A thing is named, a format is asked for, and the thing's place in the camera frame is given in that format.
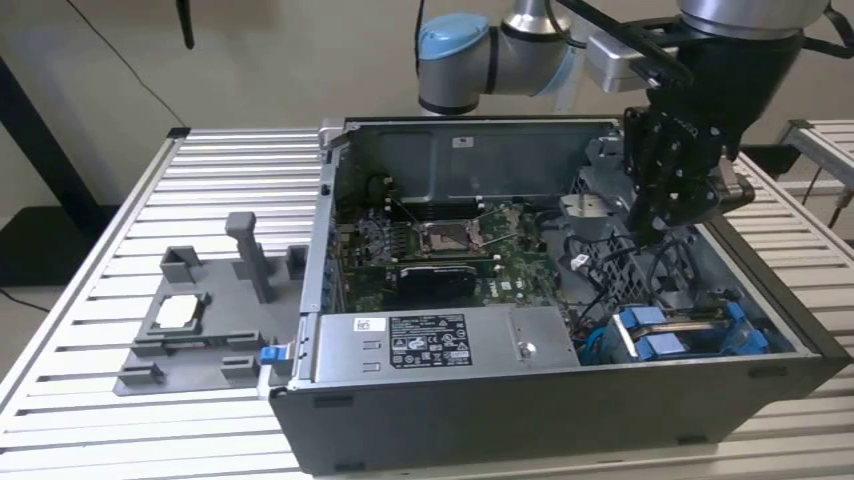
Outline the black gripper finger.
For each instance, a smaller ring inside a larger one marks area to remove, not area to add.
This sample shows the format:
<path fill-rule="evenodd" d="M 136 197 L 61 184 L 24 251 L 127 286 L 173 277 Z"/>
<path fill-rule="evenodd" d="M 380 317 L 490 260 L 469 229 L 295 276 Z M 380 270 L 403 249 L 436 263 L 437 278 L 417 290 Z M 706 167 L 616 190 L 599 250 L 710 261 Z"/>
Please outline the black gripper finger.
<path fill-rule="evenodd" d="M 719 129 L 662 117 L 662 140 L 648 193 L 648 239 L 654 243 L 662 242 L 668 230 L 699 223 L 716 208 L 720 197 L 712 179 L 723 150 Z"/>
<path fill-rule="evenodd" d="M 635 194 L 626 220 L 626 227 L 639 246 L 656 243 L 654 233 L 648 179 L 646 176 L 647 153 L 644 147 L 648 113 L 643 107 L 630 107 L 623 116 L 624 126 L 624 169 L 632 180 Z"/>

